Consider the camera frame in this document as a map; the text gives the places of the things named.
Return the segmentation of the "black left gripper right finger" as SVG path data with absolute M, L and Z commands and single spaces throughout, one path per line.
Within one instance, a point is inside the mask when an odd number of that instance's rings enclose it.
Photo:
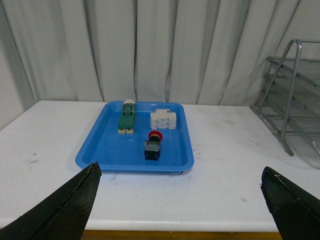
M 266 166 L 261 191 L 283 240 L 320 238 L 320 200 Z

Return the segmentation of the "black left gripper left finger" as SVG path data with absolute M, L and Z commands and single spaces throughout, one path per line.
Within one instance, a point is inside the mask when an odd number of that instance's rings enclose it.
M 79 240 L 91 214 L 102 172 L 91 163 L 55 192 L 5 226 L 2 240 Z

